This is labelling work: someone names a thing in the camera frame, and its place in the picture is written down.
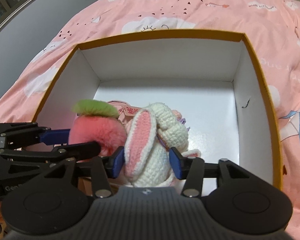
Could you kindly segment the white crochet bunny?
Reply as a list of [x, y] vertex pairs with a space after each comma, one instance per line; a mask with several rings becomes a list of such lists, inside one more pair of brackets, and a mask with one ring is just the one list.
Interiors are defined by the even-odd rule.
[[144, 107], [134, 116], [124, 146], [125, 178], [132, 187], [172, 186], [175, 175], [170, 166], [169, 149], [175, 147], [183, 157], [200, 157], [189, 150], [189, 131], [185, 119], [164, 103]]

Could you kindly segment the pink printed bed quilt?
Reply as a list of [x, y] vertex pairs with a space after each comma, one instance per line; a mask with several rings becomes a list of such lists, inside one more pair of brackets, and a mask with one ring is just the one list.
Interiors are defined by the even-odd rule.
[[300, 2], [295, 0], [98, 0], [75, 15], [0, 99], [0, 122], [30, 121], [57, 70], [79, 43], [171, 29], [244, 33], [259, 59], [280, 128], [283, 190], [300, 239]]

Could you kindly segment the orange cardboard box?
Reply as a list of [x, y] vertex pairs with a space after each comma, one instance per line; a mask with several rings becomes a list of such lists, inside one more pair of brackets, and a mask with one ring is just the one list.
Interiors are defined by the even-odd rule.
[[282, 188], [275, 110], [247, 35], [204, 29], [123, 34], [76, 45], [34, 114], [70, 128], [81, 99], [136, 107], [162, 102], [190, 128], [189, 146], [207, 162], [227, 158]]

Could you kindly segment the pink plush radish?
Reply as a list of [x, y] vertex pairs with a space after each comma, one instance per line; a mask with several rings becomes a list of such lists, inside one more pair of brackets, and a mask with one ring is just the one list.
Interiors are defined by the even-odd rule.
[[97, 142], [100, 156], [112, 155], [124, 146], [127, 131], [119, 120], [119, 111], [113, 105], [93, 99], [79, 100], [72, 110], [77, 114], [69, 132], [68, 144]]

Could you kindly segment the pink tag card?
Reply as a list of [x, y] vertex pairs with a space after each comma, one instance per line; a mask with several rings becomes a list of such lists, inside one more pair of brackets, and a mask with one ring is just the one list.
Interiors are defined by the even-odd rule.
[[140, 107], [131, 106], [130, 104], [119, 100], [108, 101], [108, 103], [118, 110], [118, 120], [121, 121], [126, 130], [129, 130], [131, 121], [136, 113], [140, 110]]

